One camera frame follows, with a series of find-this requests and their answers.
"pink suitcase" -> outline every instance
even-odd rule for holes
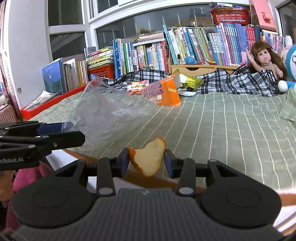
[[[0,123],[17,122],[17,121],[18,119],[11,105],[7,105],[0,110]]]

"black and white plaid fabric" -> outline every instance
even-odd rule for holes
[[[197,94],[223,92],[228,94],[253,94],[258,96],[275,96],[280,94],[275,77],[271,70],[251,73],[246,65],[239,67],[232,74],[224,69],[209,74],[197,76],[204,80]],[[188,95],[186,92],[194,92],[190,88],[179,88],[179,94]]]
[[[170,74],[160,70],[142,69],[130,72],[118,80],[106,79],[104,83],[116,89],[127,91],[128,81],[149,80],[149,83],[161,80]],[[208,94],[212,92],[223,92],[229,94],[253,94],[258,96],[275,96],[280,94],[275,77],[271,70],[251,73],[246,65],[239,67],[232,74],[224,69],[209,74],[197,76],[204,83],[196,91],[191,88],[179,88],[180,95],[192,96],[197,94]]]

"pink plush toy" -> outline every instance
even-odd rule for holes
[[[286,66],[286,58],[287,58],[287,54],[289,49],[293,46],[293,40],[291,38],[291,36],[287,35],[285,37],[285,48],[283,48],[280,57],[284,63],[284,65]]]

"gripper logo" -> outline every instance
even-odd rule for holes
[[[12,158],[12,159],[5,159],[3,158],[2,160],[0,160],[0,164],[1,163],[13,163],[13,162],[23,162],[23,158],[22,157],[19,157],[19,158]]]

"yellow-green snack wrapper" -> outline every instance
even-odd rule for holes
[[[179,69],[176,69],[174,73],[180,73]],[[187,77],[186,80],[182,81],[183,88],[192,88],[196,90],[204,83],[201,78],[195,78],[185,74],[182,74],[182,75]]]

